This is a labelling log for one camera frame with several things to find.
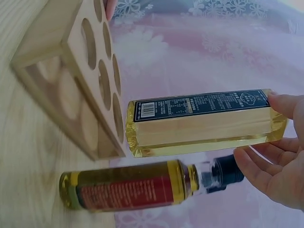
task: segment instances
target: bottle label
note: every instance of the bottle label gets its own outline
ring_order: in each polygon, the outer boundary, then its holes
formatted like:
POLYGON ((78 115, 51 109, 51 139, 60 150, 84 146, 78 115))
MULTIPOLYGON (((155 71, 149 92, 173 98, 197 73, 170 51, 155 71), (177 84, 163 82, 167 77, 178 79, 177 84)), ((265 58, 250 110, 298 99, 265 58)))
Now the bottle label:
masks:
POLYGON ((262 90, 175 96, 135 102, 134 122, 270 107, 262 90))
POLYGON ((103 211, 168 206, 174 202, 169 175, 76 186, 76 194, 83 208, 103 211))

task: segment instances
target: hand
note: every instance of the hand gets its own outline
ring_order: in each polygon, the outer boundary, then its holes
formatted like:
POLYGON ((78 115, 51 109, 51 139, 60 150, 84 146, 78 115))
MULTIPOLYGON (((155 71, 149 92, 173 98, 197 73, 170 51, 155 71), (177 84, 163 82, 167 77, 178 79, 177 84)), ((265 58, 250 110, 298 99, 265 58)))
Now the hand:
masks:
POLYGON ((297 138, 236 148, 238 167, 249 182, 271 200, 304 211, 304 95, 268 95, 271 107, 294 120, 297 138))
POLYGON ((103 0, 103 1, 104 1, 106 18, 108 21, 110 21, 113 17, 118 0, 103 0))

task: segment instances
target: black bottle cap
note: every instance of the black bottle cap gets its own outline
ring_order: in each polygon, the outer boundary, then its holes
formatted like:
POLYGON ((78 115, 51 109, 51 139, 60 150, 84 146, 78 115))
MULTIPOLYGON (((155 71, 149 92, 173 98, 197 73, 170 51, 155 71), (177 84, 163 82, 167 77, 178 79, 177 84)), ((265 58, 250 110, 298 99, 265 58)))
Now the black bottle cap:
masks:
POLYGON ((217 176, 220 186, 225 187, 229 184, 241 182, 244 175, 238 168, 234 155, 215 158, 215 166, 212 167, 212 175, 217 176))
POLYGON ((226 185, 225 186, 221 186, 221 187, 213 187, 213 188, 209 188, 209 189, 206 189, 206 193, 207 194, 210 194, 210 193, 213 193, 213 192, 216 192, 216 191, 223 191, 226 189, 226 185))

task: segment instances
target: circular hole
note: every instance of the circular hole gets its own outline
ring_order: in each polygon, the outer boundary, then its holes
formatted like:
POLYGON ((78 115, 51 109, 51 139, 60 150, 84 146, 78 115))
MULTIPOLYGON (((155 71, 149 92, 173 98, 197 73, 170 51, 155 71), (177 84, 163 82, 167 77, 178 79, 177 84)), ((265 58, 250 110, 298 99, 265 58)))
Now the circular hole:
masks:
POLYGON ((83 27, 81 27, 81 37, 83 39, 83 44, 82 44, 81 48, 83 50, 86 60, 88 61, 89 54, 88 54, 87 47, 86 47, 86 34, 85 34, 85 30, 83 27))
POLYGON ((95 69, 96 67, 96 44, 94 33, 91 27, 90 22, 88 19, 83 19, 82 21, 82 29, 84 33, 84 40, 86 44, 86 51, 87 51, 87 63, 91 69, 95 69))
POLYGON ((115 127, 117 131, 118 139, 121 143, 124 142, 124 125, 123 125, 123 118, 122 118, 122 112, 119 105, 119 100, 117 97, 117 94, 113 94, 113 115, 114 115, 114 121, 115 121, 115 127))
POLYGON ((37 62, 37 68, 43 78, 52 84, 58 79, 60 67, 61 59, 59 56, 37 62))
POLYGON ((98 121, 86 101, 82 103, 81 126, 86 143, 91 150, 96 150, 98 146, 98 121))
POLYGON ((100 60, 98 63, 99 68, 99 89, 101 97, 104 100, 104 105, 107 110, 111 108, 111 89, 110 89, 110 81, 109 75, 105 67, 105 63, 100 60))
POLYGON ((116 55, 113 55, 112 61, 113 61, 115 85, 116 85, 117 92, 120 95, 120 93, 121 93, 120 74, 119 74, 119 68, 118 68, 118 64, 117 64, 116 55))
POLYGON ((112 50, 111 50, 111 39, 110 39, 110 33, 109 33, 109 29, 108 26, 106 25, 106 23, 104 22, 103 24, 103 34, 104 34, 104 45, 105 45, 105 52, 106 55, 108 56, 108 58, 111 58, 112 55, 112 50))
POLYGON ((58 89, 62 109, 70 119, 76 119, 80 110, 80 91, 66 68, 61 71, 58 89))
POLYGON ((99 22, 102 21, 103 19, 103 12, 101 10, 101 0, 94 0, 94 8, 95 8, 95 13, 97 16, 97 19, 99 20, 99 22))

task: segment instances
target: red label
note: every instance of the red label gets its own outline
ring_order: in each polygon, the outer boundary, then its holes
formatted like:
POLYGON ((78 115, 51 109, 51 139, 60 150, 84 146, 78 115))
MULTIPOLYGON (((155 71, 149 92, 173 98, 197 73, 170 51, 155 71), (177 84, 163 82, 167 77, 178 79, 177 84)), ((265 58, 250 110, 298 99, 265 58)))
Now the red label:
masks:
POLYGON ((76 188, 82 207, 119 210, 167 206, 173 203, 169 176, 76 188))

